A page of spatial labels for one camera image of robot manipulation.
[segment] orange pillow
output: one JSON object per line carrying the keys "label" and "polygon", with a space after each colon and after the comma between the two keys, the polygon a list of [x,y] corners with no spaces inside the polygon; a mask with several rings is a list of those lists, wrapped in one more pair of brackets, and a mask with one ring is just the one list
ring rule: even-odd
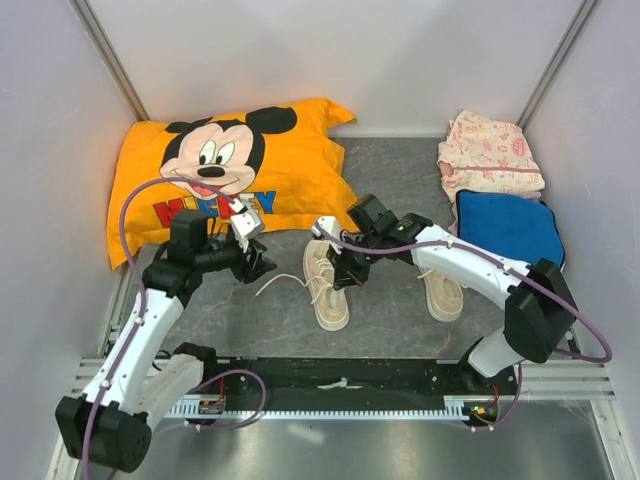
{"label": "orange pillow", "polygon": [[[161,177],[196,179],[249,202],[265,231],[309,229],[322,215],[334,215],[353,229],[346,211],[356,196],[341,176],[344,149],[327,138],[329,128],[352,121],[346,108],[315,98],[192,123],[136,123],[122,145],[109,203],[111,267],[125,261],[118,229],[125,199]],[[216,231],[230,216],[228,202],[211,190],[187,182],[154,185],[127,210],[131,252],[167,241],[172,218],[184,209],[216,218]]]}

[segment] cartoon eye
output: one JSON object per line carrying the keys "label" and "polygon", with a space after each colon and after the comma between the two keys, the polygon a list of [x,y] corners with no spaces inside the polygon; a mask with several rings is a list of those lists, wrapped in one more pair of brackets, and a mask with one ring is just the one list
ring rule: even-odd
{"label": "cartoon eye", "polygon": [[213,161],[214,153],[216,153],[216,142],[209,140],[204,144],[202,150],[200,150],[200,165],[211,163]]}
{"label": "cartoon eye", "polygon": [[233,142],[225,143],[218,150],[218,156],[216,157],[216,163],[218,165],[226,165],[231,157],[233,156],[233,151],[236,149],[236,144]]}

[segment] cartoon character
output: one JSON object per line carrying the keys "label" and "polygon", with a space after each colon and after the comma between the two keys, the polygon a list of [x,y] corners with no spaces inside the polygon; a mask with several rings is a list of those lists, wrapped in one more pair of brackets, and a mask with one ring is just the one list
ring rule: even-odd
{"label": "cartoon character", "polygon": [[[263,135],[288,132],[298,120],[290,107],[262,108],[247,113],[244,122],[211,122],[211,118],[167,126],[167,132],[178,136],[167,145],[160,175],[198,180],[227,195],[246,190],[255,180],[264,159]],[[195,183],[174,185],[202,200],[217,197],[213,190]]]}

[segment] white sneaker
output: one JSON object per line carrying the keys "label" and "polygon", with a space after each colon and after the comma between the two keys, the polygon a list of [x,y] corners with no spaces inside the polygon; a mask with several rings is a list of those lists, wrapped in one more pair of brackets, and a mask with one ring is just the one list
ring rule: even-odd
{"label": "white sneaker", "polygon": [[333,289],[334,269],[327,258],[329,248],[326,240],[311,240],[304,250],[302,268],[318,323],[325,330],[335,332],[349,323],[349,307],[344,289]]}
{"label": "white sneaker", "polygon": [[427,307],[431,316],[440,322],[453,322],[462,313],[463,296],[460,283],[443,273],[418,267],[424,278]]}

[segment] red tongue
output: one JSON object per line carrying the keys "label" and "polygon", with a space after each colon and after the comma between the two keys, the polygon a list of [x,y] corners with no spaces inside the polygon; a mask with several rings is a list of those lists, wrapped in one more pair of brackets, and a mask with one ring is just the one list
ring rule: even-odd
{"label": "red tongue", "polygon": [[203,197],[207,197],[209,195],[213,195],[214,194],[213,190],[209,190],[208,188],[202,187],[202,186],[197,185],[195,183],[189,182],[189,185],[191,185],[191,188],[193,188],[196,192],[198,192]]}

